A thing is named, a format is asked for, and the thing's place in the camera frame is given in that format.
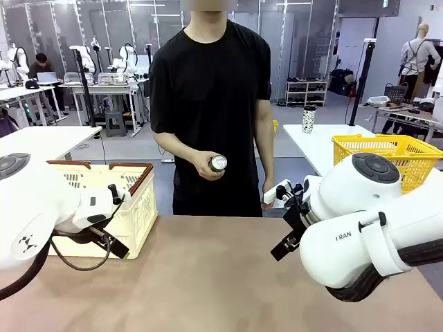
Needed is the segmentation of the person's left forearm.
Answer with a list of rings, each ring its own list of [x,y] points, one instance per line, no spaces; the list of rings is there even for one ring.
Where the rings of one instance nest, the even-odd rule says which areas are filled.
[[[256,139],[257,151],[264,169],[265,179],[268,183],[274,183],[274,138],[270,136],[260,136]]]

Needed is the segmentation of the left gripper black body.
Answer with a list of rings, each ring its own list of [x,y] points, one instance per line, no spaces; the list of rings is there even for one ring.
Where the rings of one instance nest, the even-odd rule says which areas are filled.
[[[116,238],[103,229],[90,226],[81,230],[79,233],[68,233],[61,230],[54,230],[56,237],[68,237],[78,244],[94,243],[97,246],[112,246]]]

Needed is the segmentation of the dark jacket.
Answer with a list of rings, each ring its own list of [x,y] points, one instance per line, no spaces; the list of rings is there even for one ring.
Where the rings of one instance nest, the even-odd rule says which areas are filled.
[[[19,130],[17,122],[8,114],[7,109],[0,109],[0,138]]]

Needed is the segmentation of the green drink can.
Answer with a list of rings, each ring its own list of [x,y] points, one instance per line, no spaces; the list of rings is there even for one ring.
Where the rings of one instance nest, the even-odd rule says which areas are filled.
[[[227,167],[227,159],[218,154],[210,159],[208,165],[213,172],[222,172]]]

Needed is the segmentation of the person's right hand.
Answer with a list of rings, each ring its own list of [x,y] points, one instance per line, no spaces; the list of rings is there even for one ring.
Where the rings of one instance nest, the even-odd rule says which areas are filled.
[[[217,154],[212,151],[199,151],[194,149],[192,150],[190,155],[190,162],[195,166],[200,177],[208,181],[216,181],[224,175],[224,170],[220,172],[215,172],[209,166],[209,162],[216,155]]]

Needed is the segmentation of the yellow plastic shopping basket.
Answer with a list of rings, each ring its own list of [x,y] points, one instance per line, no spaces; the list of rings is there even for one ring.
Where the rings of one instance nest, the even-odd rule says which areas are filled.
[[[399,169],[404,194],[422,185],[437,161],[443,159],[443,151],[405,135],[333,136],[332,142],[335,165],[355,153],[373,153],[390,160]]]

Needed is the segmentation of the seated person in background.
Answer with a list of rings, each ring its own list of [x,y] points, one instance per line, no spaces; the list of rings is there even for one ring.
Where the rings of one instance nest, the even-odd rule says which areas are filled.
[[[30,67],[29,71],[29,78],[38,80],[38,73],[50,73],[54,72],[54,68],[52,63],[48,60],[46,54],[44,53],[37,53],[35,56],[35,61]],[[59,87],[58,84],[54,85],[54,94],[57,100],[57,104],[59,107],[59,110],[64,113],[64,91],[62,88]]]

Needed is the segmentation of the white shoe rack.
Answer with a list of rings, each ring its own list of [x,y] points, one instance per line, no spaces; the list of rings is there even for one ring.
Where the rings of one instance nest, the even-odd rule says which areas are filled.
[[[286,82],[284,103],[287,107],[322,107],[325,105],[327,87],[325,80],[290,77]]]

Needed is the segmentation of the pile of black bags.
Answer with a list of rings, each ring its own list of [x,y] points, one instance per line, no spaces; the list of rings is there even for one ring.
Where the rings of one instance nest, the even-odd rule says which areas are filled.
[[[328,90],[349,97],[356,86],[354,72],[350,69],[334,69],[329,75]]]

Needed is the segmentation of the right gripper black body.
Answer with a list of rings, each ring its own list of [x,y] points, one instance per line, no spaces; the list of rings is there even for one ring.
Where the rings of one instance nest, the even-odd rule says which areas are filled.
[[[301,239],[306,229],[309,227],[309,222],[305,220],[309,208],[307,203],[295,203],[292,205],[283,219],[291,227],[292,231],[286,236],[287,239]]]

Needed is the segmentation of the white black-spotted tumbler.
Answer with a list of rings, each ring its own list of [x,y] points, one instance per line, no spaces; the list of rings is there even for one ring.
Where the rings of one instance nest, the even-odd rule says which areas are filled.
[[[315,105],[306,105],[303,110],[302,115],[302,132],[303,133],[311,133],[314,120],[316,116],[316,106]]]

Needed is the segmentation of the black tripod stand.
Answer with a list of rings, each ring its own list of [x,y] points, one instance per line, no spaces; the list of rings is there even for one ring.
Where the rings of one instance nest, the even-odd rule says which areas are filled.
[[[84,70],[82,68],[82,60],[81,60],[80,54],[77,53],[77,55],[74,56],[74,58],[76,60],[77,66],[78,66],[80,81],[81,81],[82,89],[84,92],[84,103],[87,108],[87,117],[88,117],[89,125],[91,127],[97,127],[96,121],[95,121],[95,116],[93,113],[91,95],[89,93],[89,83],[88,83],[88,79],[86,76],[86,72],[84,72]]]

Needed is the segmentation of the person in black t-shirt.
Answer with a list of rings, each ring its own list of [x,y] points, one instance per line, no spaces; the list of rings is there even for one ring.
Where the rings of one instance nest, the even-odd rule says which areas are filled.
[[[237,0],[181,0],[190,23],[156,52],[150,66],[151,128],[227,159],[208,181],[174,156],[175,215],[260,217],[264,169],[256,139],[273,134],[271,50],[232,22]]]

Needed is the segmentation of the white lab workbench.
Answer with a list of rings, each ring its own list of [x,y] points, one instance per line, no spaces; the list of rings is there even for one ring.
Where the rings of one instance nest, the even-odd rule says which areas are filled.
[[[89,93],[93,106],[96,124],[105,126],[105,114],[108,111],[119,111],[123,115],[126,129],[131,124],[134,137],[149,120],[145,114],[147,102],[144,95],[145,79],[139,82],[124,84],[89,84]],[[68,82],[61,88],[71,89],[80,125],[89,125],[87,108],[84,103],[84,92],[81,82]]]
[[[0,89],[0,109],[12,109],[17,106],[17,120],[22,127],[57,125],[65,120],[66,116],[58,106],[54,89],[54,86],[40,86],[38,89],[26,89],[24,86]],[[56,116],[46,97],[47,91],[53,96]]]

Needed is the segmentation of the cluttered grey background table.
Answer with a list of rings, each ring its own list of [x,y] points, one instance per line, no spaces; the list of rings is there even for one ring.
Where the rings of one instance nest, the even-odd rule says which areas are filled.
[[[419,110],[417,107],[404,104],[401,107],[374,107],[369,104],[359,104],[359,111],[367,111],[370,117],[371,131],[375,132],[378,120],[392,120],[397,123],[426,129],[427,136],[433,137],[434,132],[443,133],[443,122],[436,120],[431,113]]]

